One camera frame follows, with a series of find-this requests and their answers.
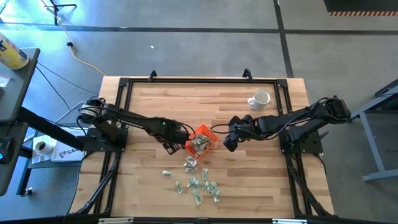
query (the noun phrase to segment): wooden tabletop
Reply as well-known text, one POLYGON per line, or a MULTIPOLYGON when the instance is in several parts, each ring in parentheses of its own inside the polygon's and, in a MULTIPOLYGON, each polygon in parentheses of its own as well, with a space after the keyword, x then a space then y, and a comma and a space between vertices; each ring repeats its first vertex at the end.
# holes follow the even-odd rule
MULTIPOLYGON (((116 99, 119 78, 104 77, 99 96, 105 98, 107 103, 114 103, 116 99)), ((308 106, 303 79, 287 80, 293 110, 308 106)), ((228 123, 234 115, 241 118, 245 114, 253 118, 277 115, 273 86, 250 83, 135 83, 130 111, 144 116, 176 119, 194 129, 201 124, 210 127, 228 123), (252 111, 247 103, 247 99, 257 90, 266 90, 271 95, 271 101, 264 111, 252 111)), ((186 188, 189 175, 185 173, 183 164, 188 153, 181 149, 170 156, 161 144, 143 130, 130 128, 126 151, 119 167, 112 216, 293 217, 286 162, 284 155, 279 152, 278 138, 239 143, 235 152, 229 152, 223 145, 225 136, 218 134, 218 145, 198 161, 200 170, 194 174, 200 179, 201 168, 209 168, 208 179, 217 182, 220 202, 215 203, 206 192, 203 193, 203 204, 197 207, 191 189, 186 188), (174 176, 165 177, 161 174, 162 170, 170 170, 174 176), (176 180, 184 187, 182 194, 177 193, 176 180)), ((97 188, 103 157, 104 153, 96 152, 83 161, 71 212, 77 211, 97 188)), ((315 156, 307 154, 303 155, 303 163, 309 189, 324 208, 333 213, 322 163, 315 156)), ((302 194, 298 192, 304 211, 302 194)), ((108 189, 105 189, 103 204, 107 193, 108 189)))

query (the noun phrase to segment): gray floor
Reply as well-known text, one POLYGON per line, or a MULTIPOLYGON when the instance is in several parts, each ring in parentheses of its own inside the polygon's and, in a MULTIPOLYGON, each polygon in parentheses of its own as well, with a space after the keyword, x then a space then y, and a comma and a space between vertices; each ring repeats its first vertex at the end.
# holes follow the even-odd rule
MULTIPOLYGON (((4 22, 51 24, 51 13, 40 1, 10 0, 4 22)), ((118 0, 77 1, 62 9, 66 24, 103 27, 277 28, 272 0, 118 0)), ((287 29, 397 30, 398 17, 330 17, 322 0, 280 0, 287 29)), ((98 91, 101 75, 76 62, 60 31, 2 30, 19 47, 39 47, 39 61, 79 85, 98 91)), ((286 71, 278 34, 70 32, 77 56, 108 75, 241 76, 244 68, 255 77, 282 77, 286 71)), ((294 76, 304 78, 311 102, 338 95, 351 110, 369 101, 375 91, 397 78, 396 35, 288 35, 294 76)), ((43 70, 70 106, 93 94, 71 86, 43 70)), ((66 107, 39 73, 35 73, 24 106, 55 120, 66 107)), ((76 113, 63 119, 74 122, 76 113)), ((365 184, 361 176, 376 171, 359 122, 329 125, 323 139, 332 201, 346 218, 397 222, 398 179, 365 184)), ((64 215, 75 191, 78 168, 33 171, 29 186, 35 195, 15 195, 24 161, 19 160, 0 220, 64 215)))

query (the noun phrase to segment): orange basket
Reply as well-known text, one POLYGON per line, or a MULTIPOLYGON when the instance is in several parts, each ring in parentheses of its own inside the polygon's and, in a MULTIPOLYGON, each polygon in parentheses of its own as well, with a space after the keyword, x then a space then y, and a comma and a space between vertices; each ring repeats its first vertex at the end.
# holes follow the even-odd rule
POLYGON ((187 142, 185 143, 185 149, 189 152, 189 154, 191 154, 191 156, 192 156, 193 158, 195 158, 195 159, 200 159, 207 151, 209 151, 209 149, 211 149, 211 147, 213 147, 214 143, 218 141, 218 137, 217 137, 214 133, 212 133, 212 132, 210 131, 210 129, 208 129, 204 124, 201 125, 201 126, 195 131, 195 133, 196 133, 196 134, 203 134, 203 135, 205 135, 206 137, 208 137, 208 138, 210 138, 211 140, 213 140, 213 143, 211 143, 210 146, 209 146, 207 149, 205 149, 205 151, 204 151, 200 156, 198 156, 198 157, 195 155, 196 150, 193 148, 193 146, 191 146, 191 145, 189 144, 189 141, 187 141, 187 142))

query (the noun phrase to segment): white mug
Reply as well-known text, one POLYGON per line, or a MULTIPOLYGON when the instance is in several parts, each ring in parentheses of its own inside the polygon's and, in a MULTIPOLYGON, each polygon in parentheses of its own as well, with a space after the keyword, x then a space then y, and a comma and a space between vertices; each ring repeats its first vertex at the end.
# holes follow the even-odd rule
POLYGON ((35 145, 34 149, 39 156, 43 156, 44 154, 49 154, 52 151, 53 146, 51 145, 51 141, 41 141, 35 145))
POLYGON ((271 100, 271 96, 265 90, 258 90, 252 98, 248 99, 248 103, 254 110, 262 110, 271 100))

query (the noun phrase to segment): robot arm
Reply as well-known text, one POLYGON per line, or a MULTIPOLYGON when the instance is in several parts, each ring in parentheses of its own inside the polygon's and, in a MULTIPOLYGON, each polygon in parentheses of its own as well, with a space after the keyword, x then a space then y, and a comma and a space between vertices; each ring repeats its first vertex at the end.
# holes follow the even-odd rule
POLYGON ((239 119, 235 116, 229 122, 229 135, 224 140, 224 145, 233 152, 238 147, 238 142, 251 139, 271 140, 286 127, 308 121, 301 126, 289 128, 289 141, 295 144, 326 124, 345 123, 350 117, 351 112, 344 101, 336 96, 322 98, 311 106, 279 117, 270 115, 253 119, 250 115, 246 115, 243 119, 239 119))
POLYGON ((121 130, 115 122, 143 129, 148 135, 156 138, 170 155, 181 147, 184 148, 185 142, 189 140, 188 130, 182 123, 167 118, 148 118, 119 109, 112 104, 106 104, 101 99, 87 100, 78 119, 94 125, 111 142, 116 142, 122 137, 121 130))

